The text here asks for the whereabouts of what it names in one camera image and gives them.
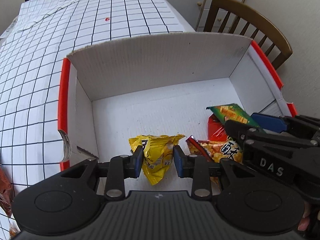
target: wooden chair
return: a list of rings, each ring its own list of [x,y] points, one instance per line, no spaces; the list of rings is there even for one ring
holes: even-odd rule
[[[204,25],[204,32],[211,32],[219,8],[226,10],[227,15],[223,19],[218,33],[223,32],[229,19],[230,13],[233,13],[236,15],[236,18],[233,21],[233,24],[231,25],[228,33],[234,33],[241,18],[247,21],[247,23],[240,32],[240,35],[245,35],[245,32],[247,31],[250,24],[256,27],[255,31],[251,35],[251,38],[254,39],[258,31],[261,31],[264,34],[264,37],[258,44],[260,47],[263,45],[267,38],[272,41],[271,46],[265,51],[265,54],[267,56],[275,46],[280,50],[280,54],[272,61],[272,65],[275,69],[279,68],[291,56],[292,48],[281,31],[263,15],[261,15],[251,7],[236,0],[212,0],[208,17]]]

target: silver rivet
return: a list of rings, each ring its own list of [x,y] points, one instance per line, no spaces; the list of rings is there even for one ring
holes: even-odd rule
[[[120,197],[122,195],[122,191],[119,189],[109,189],[106,195],[108,197]]]
[[[314,146],[318,145],[318,142],[316,140],[311,140],[310,143]]]
[[[254,140],[246,140],[245,143],[251,145],[254,143]]]
[[[198,197],[207,197],[210,195],[210,191],[205,188],[195,190],[195,195]]]

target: red snack package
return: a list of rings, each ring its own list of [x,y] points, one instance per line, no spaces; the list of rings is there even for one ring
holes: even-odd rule
[[[208,140],[210,141],[226,141],[228,135],[224,130],[223,124],[212,114],[208,120]]]
[[[192,135],[186,140],[186,142],[189,147],[190,154],[202,155],[207,159],[207,161],[214,161],[211,158],[211,153],[208,149],[202,147]]]
[[[11,202],[13,199],[12,185],[0,168],[0,206],[8,217],[11,216]]]

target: chip bag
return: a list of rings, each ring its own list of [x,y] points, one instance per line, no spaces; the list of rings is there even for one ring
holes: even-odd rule
[[[151,185],[157,184],[169,169],[173,158],[173,146],[179,143],[182,134],[176,136],[138,135],[129,139],[129,144],[134,152],[142,145],[144,161],[142,170]]]
[[[242,162],[242,150],[231,137],[226,141],[201,141],[191,135],[186,142],[190,154],[202,155],[207,161],[218,163],[221,158],[230,158],[236,162]],[[211,177],[210,180],[218,184],[217,177]]]
[[[207,107],[210,109],[214,115],[218,118],[218,120],[225,124],[225,122],[229,119],[246,123],[255,127],[260,127],[255,120],[253,120],[240,106],[237,104],[230,104],[224,106],[210,106]]]

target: white cardboard box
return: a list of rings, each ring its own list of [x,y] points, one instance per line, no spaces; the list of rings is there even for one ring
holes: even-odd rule
[[[237,103],[248,114],[295,115],[283,84],[252,39],[224,33],[174,33],[107,41],[64,59],[58,129],[67,167],[86,158],[79,146],[107,162],[129,154],[139,134],[207,138],[205,108]],[[189,154],[185,139],[180,140]],[[142,174],[126,179],[130,190],[191,190],[174,165],[151,186]]]

